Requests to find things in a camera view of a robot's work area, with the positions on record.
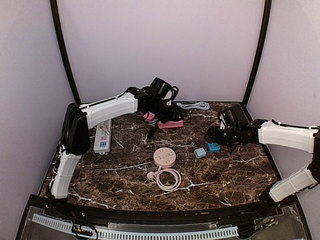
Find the bright blue plug adapter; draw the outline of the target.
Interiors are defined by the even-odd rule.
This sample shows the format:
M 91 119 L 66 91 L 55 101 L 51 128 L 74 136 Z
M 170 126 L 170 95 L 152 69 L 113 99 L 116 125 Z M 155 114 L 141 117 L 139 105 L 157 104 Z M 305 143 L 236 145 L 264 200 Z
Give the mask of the bright blue plug adapter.
M 217 143 L 207 143 L 207 147 L 210 153 L 218 153 L 221 151 L 221 146 Z

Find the pink triangular power socket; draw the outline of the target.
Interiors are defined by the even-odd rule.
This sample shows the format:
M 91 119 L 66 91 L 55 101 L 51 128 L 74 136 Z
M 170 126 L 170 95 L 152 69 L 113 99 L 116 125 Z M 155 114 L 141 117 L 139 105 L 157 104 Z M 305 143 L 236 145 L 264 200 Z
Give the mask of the pink triangular power socket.
M 184 121 L 167 121 L 166 123 L 158 122 L 159 129 L 171 129 L 171 128 L 180 128 L 184 126 Z

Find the light blue plug adapter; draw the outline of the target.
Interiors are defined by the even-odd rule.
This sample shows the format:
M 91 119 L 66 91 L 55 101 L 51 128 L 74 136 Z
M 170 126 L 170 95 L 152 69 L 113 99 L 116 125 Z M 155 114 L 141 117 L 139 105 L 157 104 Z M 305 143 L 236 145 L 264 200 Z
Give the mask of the light blue plug adapter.
M 193 153 L 197 159 L 203 158 L 207 155 L 203 147 L 195 149 Z

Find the pink round power socket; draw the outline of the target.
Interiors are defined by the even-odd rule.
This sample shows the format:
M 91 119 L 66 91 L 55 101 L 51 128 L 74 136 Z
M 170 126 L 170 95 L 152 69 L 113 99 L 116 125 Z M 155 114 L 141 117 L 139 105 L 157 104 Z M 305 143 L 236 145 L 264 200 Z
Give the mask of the pink round power socket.
M 176 153 L 171 148 L 161 147 L 154 152 L 153 160 L 157 167 L 168 169 L 175 164 Z

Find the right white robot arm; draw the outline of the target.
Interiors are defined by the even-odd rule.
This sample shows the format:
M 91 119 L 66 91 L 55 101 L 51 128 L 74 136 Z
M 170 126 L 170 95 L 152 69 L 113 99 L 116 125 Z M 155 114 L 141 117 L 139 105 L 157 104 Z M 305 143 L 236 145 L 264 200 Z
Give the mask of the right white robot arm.
M 277 145 L 312 154 L 311 163 L 277 181 L 269 188 L 266 197 L 255 205 L 255 213 L 266 217 L 280 202 L 290 195 L 320 183 L 320 128 L 294 126 L 255 119 L 246 125 L 210 126 L 204 135 L 208 143 L 231 147 L 239 144 Z

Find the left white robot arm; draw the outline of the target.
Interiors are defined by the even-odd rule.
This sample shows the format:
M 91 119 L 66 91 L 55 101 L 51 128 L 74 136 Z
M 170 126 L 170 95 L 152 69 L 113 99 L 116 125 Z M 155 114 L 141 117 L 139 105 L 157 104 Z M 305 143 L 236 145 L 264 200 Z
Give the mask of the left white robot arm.
M 166 98 L 150 87 L 129 87 L 111 98 L 68 106 L 58 147 L 58 169 L 49 185 L 49 195 L 55 198 L 50 208 L 58 217 L 67 218 L 71 213 L 70 206 L 62 199 L 68 196 L 78 161 L 91 147 L 89 130 L 105 121 L 138 112 L 152 113 L 163 124 L 183 118 L 181 107 L 173 103 L 171 97 Z

